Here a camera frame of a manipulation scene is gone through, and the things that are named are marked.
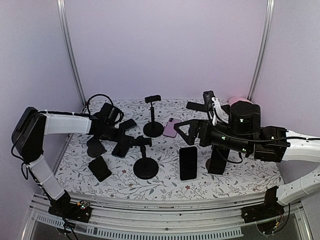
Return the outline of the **black folding stand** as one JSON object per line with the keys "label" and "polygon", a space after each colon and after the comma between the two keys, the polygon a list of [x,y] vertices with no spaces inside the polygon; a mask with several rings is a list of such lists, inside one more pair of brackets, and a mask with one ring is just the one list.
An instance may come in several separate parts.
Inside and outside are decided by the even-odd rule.
{"label": "black folding stand", "polygon": [[87,155],[91,158],[98,158],[102,154],[106,153],[107,150],[97,138],[91,138],[87,141]]}
{"label": "black folding stand", "polygon": [[210,160],[210,159],[208,159],[208,160],[205,162],[205,168],[206,168],[206,170],[207,170],[207,171],[209,171],[209,168],[210,168],[210,162],[211,162],[211,160]]}

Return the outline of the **blue-edged phone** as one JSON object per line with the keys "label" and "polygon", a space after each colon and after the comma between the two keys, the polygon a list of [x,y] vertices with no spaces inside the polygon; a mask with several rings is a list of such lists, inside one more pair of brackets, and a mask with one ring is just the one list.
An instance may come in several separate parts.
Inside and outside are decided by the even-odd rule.
{"label": "blue-edged phone", "polygon": [[230,150],[226,148],[221,148],[217,145],[213,145],[212,152],[210,156],[209,174],[213,175],[223,175],[227,161],[229,157]]}

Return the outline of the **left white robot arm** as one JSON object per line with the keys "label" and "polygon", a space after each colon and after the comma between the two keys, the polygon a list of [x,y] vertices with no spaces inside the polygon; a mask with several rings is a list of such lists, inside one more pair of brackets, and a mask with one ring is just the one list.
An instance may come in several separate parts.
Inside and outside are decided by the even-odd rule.
{"label": "left white robot arm", "polygon": [[55,200],[55,209],[63,216],[74,213],[74,205],[62,198],[65,189],[57,180],[53,167],[46,158],[49,149],[48,139],[54,136],[66,137],[79,134],[88,135],[87,153],[97,158],[105,153],[102,140],[116,140],[124,113],[117,107],[105,105],[94,114],[38,110],[27,107],[12,133],[13,156],[21,159],[34,176],[37,184],[49,197]]}

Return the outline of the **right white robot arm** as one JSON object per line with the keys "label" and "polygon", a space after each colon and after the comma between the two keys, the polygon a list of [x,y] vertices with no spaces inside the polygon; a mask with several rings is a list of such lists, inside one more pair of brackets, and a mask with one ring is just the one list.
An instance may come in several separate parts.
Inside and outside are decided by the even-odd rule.
{"label": "right white robot arm", "polygon": [[218,104],[208,102],[208,119],[176,123],[174,129],[188,145],[199,139],[201,147],[212,146],[212,174],[225,171],[230,151],[263,162],[277,163],[284,185],[266,190],[258,213],[269,218],[278,206],[310,195],[320,189],[320,139],[284,127],[261,126],[261,108],[248,101],[230,105],[228,122],[218,113]]}

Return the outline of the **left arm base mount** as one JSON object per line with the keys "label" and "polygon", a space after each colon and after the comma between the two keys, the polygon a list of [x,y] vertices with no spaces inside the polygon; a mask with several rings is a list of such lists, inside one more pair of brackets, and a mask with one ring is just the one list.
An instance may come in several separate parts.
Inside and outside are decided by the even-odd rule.
{"label": "left arm base mount", "polygon": [[88,223],[92,214],[91,203],[81,200],[77,203],[71,202],[71,197],[68,192],[57,200],[49,197],[50,207],[48,213],[67,220],[74,220],[78,222]]}

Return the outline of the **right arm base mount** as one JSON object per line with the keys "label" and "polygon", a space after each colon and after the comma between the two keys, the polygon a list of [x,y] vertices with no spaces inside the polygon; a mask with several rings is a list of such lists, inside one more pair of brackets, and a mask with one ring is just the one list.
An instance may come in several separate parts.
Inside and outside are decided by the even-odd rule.
{"label": "right arm base mount", "polygon": [[284,206],[280,205],[277,201],[278,186],[269,188],[264,195],[264,201],[261,204],[243,207],[241,209],[241,217],[245,223],[252,223],[269,218],[279,217],[279,220],[273,219],[271,223],[260,223],[257,225],[257,229],[263,235],[272,235],[280,230],[287,224],[281,226],[284,217]]}

